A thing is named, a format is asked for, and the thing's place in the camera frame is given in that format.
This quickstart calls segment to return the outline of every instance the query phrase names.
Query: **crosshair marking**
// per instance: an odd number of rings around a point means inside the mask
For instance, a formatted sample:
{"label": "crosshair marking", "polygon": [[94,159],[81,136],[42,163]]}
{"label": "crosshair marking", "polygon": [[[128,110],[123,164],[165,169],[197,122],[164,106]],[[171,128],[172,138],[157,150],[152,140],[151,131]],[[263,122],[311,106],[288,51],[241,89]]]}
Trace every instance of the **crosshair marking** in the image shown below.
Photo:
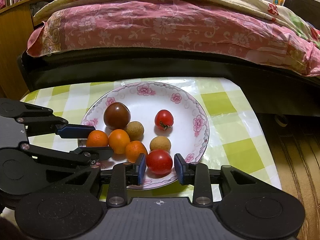
{"label": "crosshair marking", "polygon": [[157,202],[155,202],[157,205],[159,205],[159,206],[161,206],[161,205],[163,205],[164,203],[166,203],[166,202],[164,202],[163,200],[161,200],[161,199],[159,199]]}

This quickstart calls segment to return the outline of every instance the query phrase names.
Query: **wooden cabinet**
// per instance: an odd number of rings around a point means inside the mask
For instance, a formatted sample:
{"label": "wooden cabinet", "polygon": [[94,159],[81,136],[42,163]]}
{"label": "wooden cabinet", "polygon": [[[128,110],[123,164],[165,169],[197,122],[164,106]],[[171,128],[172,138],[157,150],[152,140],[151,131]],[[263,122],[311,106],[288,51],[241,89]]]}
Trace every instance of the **wooden cabinet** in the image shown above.
{"label": "wooden cabinet", "polygon": [[28,88],[17,64],[34,30],[30,4],[46,0],[22,0],[0,10],[0,97],[19,100]]}

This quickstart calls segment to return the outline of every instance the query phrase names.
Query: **wooden floor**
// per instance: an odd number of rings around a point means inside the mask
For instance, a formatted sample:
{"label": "wooden floor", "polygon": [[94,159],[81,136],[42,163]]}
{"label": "wooden floor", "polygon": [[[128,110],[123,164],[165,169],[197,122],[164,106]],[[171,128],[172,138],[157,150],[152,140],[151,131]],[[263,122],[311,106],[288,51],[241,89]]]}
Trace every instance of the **wooden floor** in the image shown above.
{"label": "wooden floor", "polygon": [[298,198],[305,207],[306,220],[298,239],[320,239],[320,118],[287,115],[288,124],[282,127],[274,114],[257,114],[257,117],[282,190]]}
{"label": "wooden floor", "polygon": [[5,96],[3,90],[2,90],[2,88],[1,88],[1,86],[0,86],[0,98],[5,98],[5,97],[6,97],[6,96]]}

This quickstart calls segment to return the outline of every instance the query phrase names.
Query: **tablecloth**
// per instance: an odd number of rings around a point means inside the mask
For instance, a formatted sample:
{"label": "tablecloth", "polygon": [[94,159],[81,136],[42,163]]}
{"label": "tablecloth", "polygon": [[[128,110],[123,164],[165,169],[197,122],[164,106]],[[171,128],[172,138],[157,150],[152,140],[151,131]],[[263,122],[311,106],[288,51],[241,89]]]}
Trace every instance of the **tablecloth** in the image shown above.
{"label": "tablecloth", "polygon": [[[79,124],[90,106],[107,92],[119,86],[155,81],[177,86],[190,93],[205,110],[210,136],[201,163],[210,169],[232,165],[279,189],[280,180],[259,121],[239,86],[224,78],[167,77],[93,82],[65,85],[34,91],[22,101],[53,109],[69,123]],[[76,139],[61,139],[55,134],[30,137],[31,144],[61,151],[77,148]],[[105,200],[108,186],[101,198]],[[151,190],[128,190],[128,197],[188,196],[192,199],[193,186],[181,186],[177,181]],[[218,185],[212,185],[213,200],[221,200]]]}

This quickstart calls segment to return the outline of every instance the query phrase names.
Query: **black bed frame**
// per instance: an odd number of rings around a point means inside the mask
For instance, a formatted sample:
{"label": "black bed frame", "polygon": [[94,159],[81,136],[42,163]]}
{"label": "black bed frame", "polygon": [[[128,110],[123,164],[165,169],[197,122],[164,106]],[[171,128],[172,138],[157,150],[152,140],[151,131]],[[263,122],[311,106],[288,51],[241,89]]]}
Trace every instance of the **black bed frame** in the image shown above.
{"label": "black bed frame", "polygon": [[320,116],[320,79],[225,55],[149,48],[99,48],[18,58],[31,91],[145,77],[223,77],[241,87],[256,113]]}

